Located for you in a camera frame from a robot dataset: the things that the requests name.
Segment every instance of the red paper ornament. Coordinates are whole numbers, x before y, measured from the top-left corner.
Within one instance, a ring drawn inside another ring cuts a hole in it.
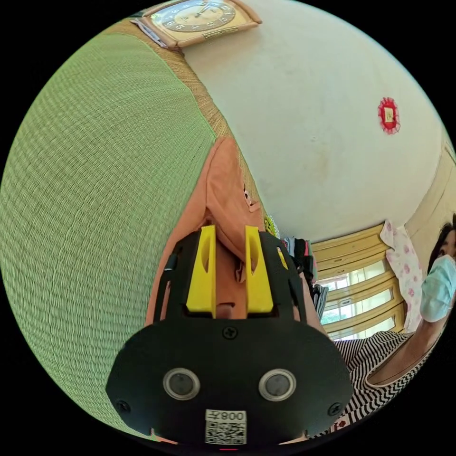
[[[392,98],[383,98],[379,105],[380,126],[386,134],[397,133],[400,129],[398,105]]]

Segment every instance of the clock face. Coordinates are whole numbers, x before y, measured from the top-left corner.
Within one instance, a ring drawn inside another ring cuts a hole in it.
[[[164,8],[151,19],[168,30],[195,33],[223,27],[235,15],[235,9],[224,1],[188,0]]]

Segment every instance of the woman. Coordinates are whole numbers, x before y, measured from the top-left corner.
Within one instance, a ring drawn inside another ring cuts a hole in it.
[[[301,279],[307,322],[326,334],[303,275]],[[423,318],[413,334],[381,331],[366,339],[335,342],[350,371],[354,393],[344,412],[324,434],[346,427],[387,404],[428,358],[456,299],[456,214],[453,223],[445,224],[440,232],[422,290]],[[293,442],[305,439],[303,436]]]

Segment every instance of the face mask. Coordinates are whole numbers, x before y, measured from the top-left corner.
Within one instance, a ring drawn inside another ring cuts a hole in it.
[[[448,315],[456,290],[456,263],[450,255],[437,258],[421,286],[420,313],[429,323]]]

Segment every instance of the yellow plastic part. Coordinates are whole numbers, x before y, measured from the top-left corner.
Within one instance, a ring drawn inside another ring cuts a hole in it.
[[[279,254],[280,261],[282,262],[282,265],[285,269],[288,269],[288,266],[286,265],[285,257],[282,251],[280,250],[279,247],[277,247],[277,253]]]
[[[216,295],[215,295],[215,226],[201,228],[198,251],[196,254],[187,309],[189,312],[211,313],[215,318]]]
[[[246,289],[248,314],[272,312],[274,303],[257,227],[246,227]]]

